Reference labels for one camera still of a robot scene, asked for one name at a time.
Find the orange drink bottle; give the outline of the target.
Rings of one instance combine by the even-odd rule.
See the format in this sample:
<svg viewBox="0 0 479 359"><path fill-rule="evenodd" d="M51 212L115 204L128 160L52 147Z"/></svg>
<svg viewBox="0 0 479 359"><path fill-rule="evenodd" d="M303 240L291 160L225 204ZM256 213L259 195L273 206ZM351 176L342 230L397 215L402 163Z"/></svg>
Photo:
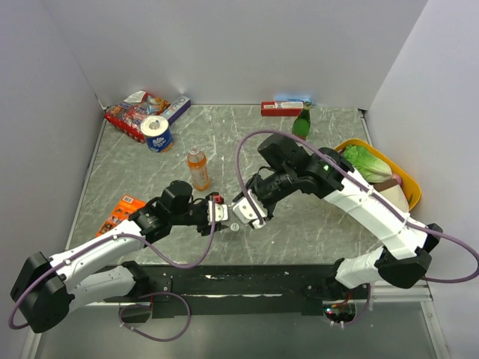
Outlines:
<svg viewBox="0 0 479 359"><path fill-rule="evenodd" d="M207 172L207 157L197 146L190 148L187 155L187 164L192 176L192 184L198 191L210 187L210 177Z"/></svg>

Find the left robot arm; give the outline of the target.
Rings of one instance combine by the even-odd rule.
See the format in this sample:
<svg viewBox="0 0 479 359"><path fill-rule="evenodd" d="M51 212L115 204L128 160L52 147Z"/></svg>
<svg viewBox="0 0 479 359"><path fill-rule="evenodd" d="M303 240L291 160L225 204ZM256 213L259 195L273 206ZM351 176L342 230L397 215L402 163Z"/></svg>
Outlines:
<svg viewBox="0 0 479 359"><path fill-rule="evenodd" d="M50 257L29 256L10 291L14 307L8 325L21 313L34 333L55 327L69 313L87 304L114 297L138 301L146 296L149 279L136 262L114 269L113 260L165 238L174 226L194 226L202 236L224 229L228 206L217 192L194 199L192 187L173 181L162 194L137 208L112 229L74 249Z"/></svg>

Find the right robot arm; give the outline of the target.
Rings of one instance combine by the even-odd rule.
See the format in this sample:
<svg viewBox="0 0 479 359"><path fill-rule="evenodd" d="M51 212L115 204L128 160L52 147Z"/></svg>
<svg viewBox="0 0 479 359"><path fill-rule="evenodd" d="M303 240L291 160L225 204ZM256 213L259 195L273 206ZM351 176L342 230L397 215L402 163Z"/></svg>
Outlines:
<svg viewBox="0 0 479 359"><path fill-rule="evenodd" d="M265 179L254 175L242 185L232 207L242 223L261 228L279 201L300 191L342 209L381 241L382 247L369 254L335 262L326 281L332 296L343 298L378 280L408 289L425 276L439 243L439 226L410 219L332 149L309 154L286 133L276 132L258 151L273 173Z"/></svg>

